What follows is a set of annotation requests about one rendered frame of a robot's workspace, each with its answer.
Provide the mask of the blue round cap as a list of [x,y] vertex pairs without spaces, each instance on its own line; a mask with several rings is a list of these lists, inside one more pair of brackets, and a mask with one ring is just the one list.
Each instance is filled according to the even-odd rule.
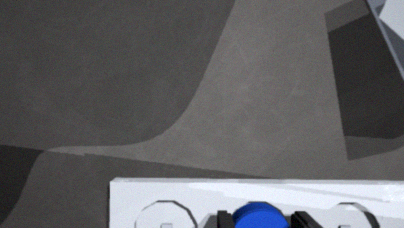
[[291,228],[277,209],[261,202],[240,207],[232,218],[235,228]]

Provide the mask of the white control box with blue button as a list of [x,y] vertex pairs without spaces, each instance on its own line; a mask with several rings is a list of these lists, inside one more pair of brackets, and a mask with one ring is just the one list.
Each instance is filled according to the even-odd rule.
[[367,0],[404,79],[404,0]]

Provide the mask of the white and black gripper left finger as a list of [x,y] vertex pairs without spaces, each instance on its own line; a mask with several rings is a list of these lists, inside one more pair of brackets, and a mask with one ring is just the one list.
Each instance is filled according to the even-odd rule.
[[235,228],[232,215],[227,210],[217,210],[217,228]]

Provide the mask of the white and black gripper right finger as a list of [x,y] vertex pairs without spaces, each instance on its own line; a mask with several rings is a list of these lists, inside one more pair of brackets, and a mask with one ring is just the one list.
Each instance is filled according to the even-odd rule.
[[295,211],[291,214],[291,228],[323,228],[306,211]]

